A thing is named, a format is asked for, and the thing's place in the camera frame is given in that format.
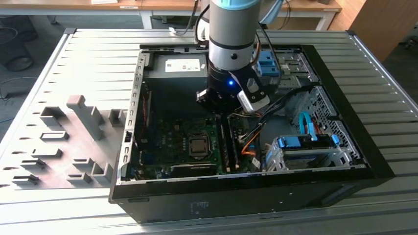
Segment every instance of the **blue latch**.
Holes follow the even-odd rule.
[[[274,62],[274,57],[270,51],[260,51],[259,60],[256,62],[258,72],[260,76],[279,76],[280,70]]]
[[[279,147],[280,147],[280,148],[284,147],[284,141],[282,140],[282,138],[279,138]]]
[[[331,139],[336,145],[339,145],[339,138],[335,134],[331,135]]]

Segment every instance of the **orange cable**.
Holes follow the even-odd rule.
[[[240,154],[244,154],[244,153],[250,153],[250,152],[246,152],[246,149],[248,147],[248,145],[251,144],[251,142],[254,141],[255,137],[259,135],[260,131],[258,131],[255,133],[255,135],[252,136],[251,140],[248,141],[248,143],[246,144],[246,146],[243,147],[242,151],[240,151]]]

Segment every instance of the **black wire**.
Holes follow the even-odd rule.
[[[260,23],[259,23],[259,28],[260,28],[262,33],[263,33],[263,35],[264,35],[264,38],[266,38],[266,40],[267,40],[268,47],[270,47],[270,50],[271,50],[271,53],[272,53],[272,57],[274,57],[274,61],[275,61],[275,64],[276,64],[276,66],[278,66],[278,69],[279,69],[279,81],[278,81],[278,84],[280,84],[280,81],[282,81],[282,67],[280,67],[280,63],[279,63],[279,60],[278,60],[278,58],[276,58],[276,54],[275,54],[275,52],[274,52],[274,48],[272,48],[272,44],[271,44],[268,35],[267,35],[267,33],[266,33],[266,31],[264,31],[263,26],[262,26]]]
[[[188,30],[189,30],[191,21],[192,21],[192,19],[193,19],[193,17],[195,17],[196,10],[197,10],[197,3],[199,3],[197,0],[195,0],[193,11],[191,12],[191,16],[189,16],[189,19],[188,19],[188,23],[187,23],[185,30],[184,30],[183,33],[175,33],[177,36],[183,36],[183,35],[188,32]]]
[[[197,27],[199,27],[199,21],[204,15],[204,13],[208,11],[209,9],[209,4],[207,5],[207,7],[204,8],[204,10],[200,12],[200,15],[197,16],[196,19],[196,23],[195,23],[195,41],[199,42],[200,40],[197,39]]]
[[[260,135],[258,135],[254,139],[254,149],[255,149],[255,159],[260,161],[260,169],[263,171],[263,155],[262,155],[262,146],[260,146]]]
[[[242,139],[247,139],[250,136],[252,137],[254,134],[256,133],[256,131],[259,131],[266,122],[267,122],[267,118],[268,116],[271,116],[276,111],[279,111],[280,109],[284,108],[286,106],[286,103],[288,101],[288,99],[292,97],[292,95],[300,93],[300,92],[307,92],[312,89],[312,86],[303,86],[300,88],[295,88],[292,89],[290,92],[287,92],[270,106],[268,108],[266,109],[263,115],[259,117],[259,120],[258,120],[258,124],[256,126],[252,128],[252,130],[246,134],[243,135]]]
[[[286,17],[284,17],[283,25],[282,25],[282,27],[279,27],[279,29],[282,29],[282,28],[286,27],[286,25],[287,25],[287,23],[288,23],[288,21],[290,21],[290,17],[291,17],[292,8],[291,8],[290,3],[288,3],[287,0],[286,0],[286,3],[287,3]]]
[[[5,97],[2,97],[2,95],[1,95],[1,88],[0,88],[0,99],[1,99],[2,101],[8,101],[9,98],[5,98]]]

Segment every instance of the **aluminum profile table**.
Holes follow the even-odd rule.
[[[59,234],[412,234],[418,231],[418,108],[356,36],[346,32],[270,31],[274,44],[316,47],[343,93],[372,136],[396,178],[354,194],[330,208],[137,225],[108,188],[12,191],[0,188],[0,231]],[[193,42],[192,32],[175,37],[167,30],[79,29],[64,34],[0,144],[13,141],[28,109],[53,71],[83,70],[112,80],[107,90],[117,100],[100,109],[127,109],[139,44]]]

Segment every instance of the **silver robot arm segment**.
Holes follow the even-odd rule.
[[[250,65],[259,11],[259,0],[209,1],[208,88],[197,103],[213,113],[239,105],[252,113],[270,103]]]

